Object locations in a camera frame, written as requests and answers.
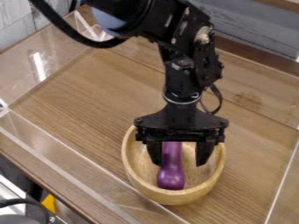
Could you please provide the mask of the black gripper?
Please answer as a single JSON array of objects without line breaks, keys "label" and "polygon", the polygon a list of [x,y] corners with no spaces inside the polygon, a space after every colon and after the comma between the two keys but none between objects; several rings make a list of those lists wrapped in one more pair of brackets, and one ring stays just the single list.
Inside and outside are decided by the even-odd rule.
[{"label": "black gripper", "polygon": [[158,166],[163,162],[163,141],[199,142],[196,143],[196,166],[206,165],[214,143],[223,143],[224,129],[230,126],[226,118],[202,112],[195,105],[174,105],[168,103],[164,108],[151,115],[135,119],[135,140],[147,144],[147,151],[152,163]]}]

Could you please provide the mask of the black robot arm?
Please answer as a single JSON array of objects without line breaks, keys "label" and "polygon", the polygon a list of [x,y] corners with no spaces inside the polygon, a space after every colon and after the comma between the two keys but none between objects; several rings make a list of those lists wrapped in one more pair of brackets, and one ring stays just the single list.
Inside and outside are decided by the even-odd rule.
[{"label": "black robot arm", "polygon": [[135,119],[135,139],[155,165],[166,161],[163,144],[195,143],[195,163],[207,163],[224,142],[228,120],[202,103],[203,92],[222,93],[222,78],[211,17],[187,0],[79,0],[88,5],[102,29],[119,39],[140,36],[158,44],[164,65],[166,106]]}]

